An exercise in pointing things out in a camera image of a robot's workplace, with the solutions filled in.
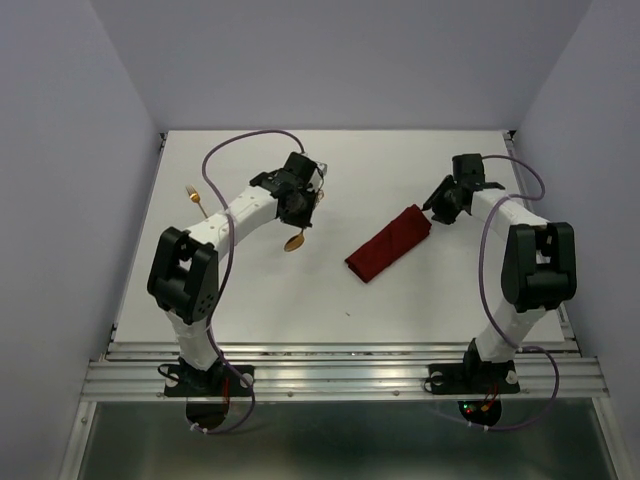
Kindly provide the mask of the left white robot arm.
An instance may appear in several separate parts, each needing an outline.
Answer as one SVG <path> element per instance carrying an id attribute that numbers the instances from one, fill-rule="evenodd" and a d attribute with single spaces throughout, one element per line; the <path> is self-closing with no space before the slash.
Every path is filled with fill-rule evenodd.
<path id="1" fill-rule="evenodd" d="M 169 318 L 180 348 L 175 364 L 159 368 L 168 397 L 213 397 L 232 372 L 212 340 L 212 316 L 221 297 L 219 262 L 274 221 L 305 231 L 323 196 L 327 167 L 293 152 L 283 167 L 262 172 L 221 211 L 185 230 L 159 237 L 147 291 Z"/>

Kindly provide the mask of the gold spoon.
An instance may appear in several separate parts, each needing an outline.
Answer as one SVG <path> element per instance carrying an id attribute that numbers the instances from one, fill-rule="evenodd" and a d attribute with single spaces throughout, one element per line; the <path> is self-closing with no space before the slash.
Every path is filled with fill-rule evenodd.
<path id="1" fill-rule="evenodd" d="M 322 201 L 323 198 L 324 198 L 324 191 L 320 189 L 316 195 L 313 209 L 315 209 L 318 206 L 318 204 Z M 293 252 L 299 249 L 304 244 L 304 242 L 305 242 L 305 229 L 302 228 L 296 235 L 293 235 L 291 238 L 289 238 L 285 242 L 283 250 L 286 253 Z"/>

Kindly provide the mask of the dark red cloth napkin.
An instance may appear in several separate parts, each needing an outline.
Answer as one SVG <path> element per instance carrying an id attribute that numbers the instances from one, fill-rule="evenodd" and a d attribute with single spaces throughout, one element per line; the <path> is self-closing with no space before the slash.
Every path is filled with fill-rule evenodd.
<path id="1" fill-rule="evenodd" d="M 345 259 L 347 267 L 365 284 L 425 240 L 432 224 L 413 204 Z"/>

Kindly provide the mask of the gold fork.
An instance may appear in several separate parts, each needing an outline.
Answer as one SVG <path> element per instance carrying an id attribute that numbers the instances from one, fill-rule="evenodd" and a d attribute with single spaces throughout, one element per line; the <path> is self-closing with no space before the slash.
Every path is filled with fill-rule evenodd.
<path id="1" fill-rule="evenodd" d="M 208 218 L 209 215 L 202 204 L 201 196 L 196 188 L 193 185 L 186 185 L 185 190 L 190 201 L 199 208 L 200 212 L 205 218 Z"/>

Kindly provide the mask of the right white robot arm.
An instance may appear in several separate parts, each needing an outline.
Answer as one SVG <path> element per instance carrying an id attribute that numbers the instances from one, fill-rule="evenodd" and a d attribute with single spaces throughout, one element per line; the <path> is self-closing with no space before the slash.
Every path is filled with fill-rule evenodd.
<path id="1" fill-rule="evenodd" d="M 479 153 L 453 157 L 451 174 L 423 205 L 444 225 L 453 224 L 461 213 L 482 221 L 482 248 L 491 233 L 505 245 L 502 298 L 497 308 L 490 308 L 485 275 L 480 273 L 480 300 L 488 325 L 471 340 L 461 361 L 429 366 L 425 387 L 436 395 L 519 392 L 514 359 L 524 351 L 525 338 L 577 290 L 573 227 L 536 215 L 526 206 L 530 196 L 510 193 L 487 180 L 486 159 Z"/>

